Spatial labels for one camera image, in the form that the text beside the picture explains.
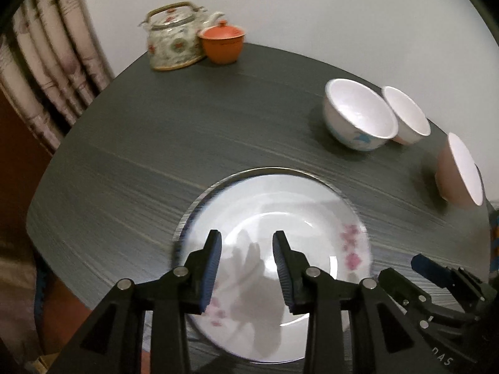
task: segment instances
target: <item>white bowl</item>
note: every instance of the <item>white bowl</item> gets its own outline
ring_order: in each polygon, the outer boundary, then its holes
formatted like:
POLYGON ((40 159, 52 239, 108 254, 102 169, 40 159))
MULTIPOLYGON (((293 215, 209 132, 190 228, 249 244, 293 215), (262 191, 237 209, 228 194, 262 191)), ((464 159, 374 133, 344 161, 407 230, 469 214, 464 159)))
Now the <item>white bowl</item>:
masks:
POLYGON ((398 131, 390 106, 369 87, 349 79, 327 82, 323 113, 331 134, 358 151, 380 147, 398 131))
POLYGON ((438 155, 435 180, 444 200, 461 208, 482 205, 482 181, 477 166, 466 145, 454 133, 448 134, 438 155))
POLYGON ((399 132, 393 138, 395 142, 412 145, 430 135, 430 123, 424 112, 408 95, 394 87, 383 87, 381 93, 399 122, 399 132))

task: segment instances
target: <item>patterned curtain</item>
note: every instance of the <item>patterned curtain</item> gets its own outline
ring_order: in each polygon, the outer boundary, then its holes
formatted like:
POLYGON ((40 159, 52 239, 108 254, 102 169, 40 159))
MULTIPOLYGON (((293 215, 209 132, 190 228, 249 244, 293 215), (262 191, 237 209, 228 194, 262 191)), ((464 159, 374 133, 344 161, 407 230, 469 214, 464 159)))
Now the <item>patterned curtain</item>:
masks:
POLYGON ((0 35, 0 88, 54 153, 110 83, 81 0, 25 0, 0 35))

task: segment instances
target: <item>gray table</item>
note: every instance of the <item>gray table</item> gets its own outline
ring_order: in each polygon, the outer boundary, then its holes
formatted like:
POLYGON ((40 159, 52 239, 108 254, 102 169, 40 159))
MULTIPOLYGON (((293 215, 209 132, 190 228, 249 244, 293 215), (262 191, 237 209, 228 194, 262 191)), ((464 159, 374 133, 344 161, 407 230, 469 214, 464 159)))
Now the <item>gray table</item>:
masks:
MULTIPOLYGON (((224 67, 205 60, 157 73, 140 57, 63 141, 29 208, 30 237, 93 308, 120 278, 143 282, 169 270, 180 218, 213 183, 248 168, 291 167, 330 181, 356 205, 371 239, 374 274, 395 267, 434 301, 455 306, 448 292, 411 271, 410 260, 422 252, 485 280, 485 205, 463 211, 438 195, 436 156, 445 134, 433 124, 432 134, 414 146, 390 141, 368 153, 332 138, 321 101, 326 82, 338 77, 380 91, 328 64, 256 45, 245 45, 239 61, 224 67)), ((213 360, 215 354, 191 344, 200 372, 301 367, 213 360)))

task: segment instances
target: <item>teapot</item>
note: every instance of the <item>teapot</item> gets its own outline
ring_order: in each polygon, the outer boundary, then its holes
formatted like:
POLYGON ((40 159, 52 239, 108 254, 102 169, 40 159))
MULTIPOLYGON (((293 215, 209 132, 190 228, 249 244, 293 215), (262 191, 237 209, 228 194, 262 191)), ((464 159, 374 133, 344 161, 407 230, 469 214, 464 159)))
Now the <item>teapot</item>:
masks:
POLYGON ((215 25, 224 13, 208 10, 189 1, 165 5, 147 13, 140 25, 148 32, 147 50, 151 68, 174 70, 194 64, 205 57, 198 32, 215 25), (152 21, 156 14, 166 12, 152 21))

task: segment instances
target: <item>screw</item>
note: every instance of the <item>screw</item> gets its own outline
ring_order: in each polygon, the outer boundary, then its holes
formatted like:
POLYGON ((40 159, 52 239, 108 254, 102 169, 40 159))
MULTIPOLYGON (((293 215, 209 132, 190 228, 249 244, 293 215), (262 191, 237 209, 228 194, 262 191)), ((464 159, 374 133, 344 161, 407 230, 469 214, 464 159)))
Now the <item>screw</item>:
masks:
POLYGON ((309 277, 318 277, 320 274, 320 269, 317 267, 309 267, 305 270, 305 274, 309 277))
POLYGON ((188 273, 189 269, 185 266, 179 266, 173 269, 173 274, 175 274, 177 277, 187 276, 188 273))
POLYGON ((362 281, 362 285, 366 287, 368 290, 372 290, 376 288, 378 284, 372 278, 366 278, 364 281, 362 281))
POLYGON ((116 286, 121 290, 127 290, 132 286, 132 280, 129 280, 128 278, 124 278, 124 279, 118 281, 118 284, 116 286))

